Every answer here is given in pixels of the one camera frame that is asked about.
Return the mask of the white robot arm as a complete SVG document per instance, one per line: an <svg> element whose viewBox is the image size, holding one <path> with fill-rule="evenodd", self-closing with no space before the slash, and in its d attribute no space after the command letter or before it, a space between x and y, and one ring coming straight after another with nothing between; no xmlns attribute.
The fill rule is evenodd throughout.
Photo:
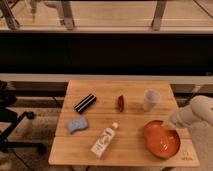
<svg viewBox="0 0 213 171"><path fill-rule="evenodd" d="M170 130L184 129L202 121L213 126L213 98L198 95L188 105L175 109L162 126Z"/></svg>

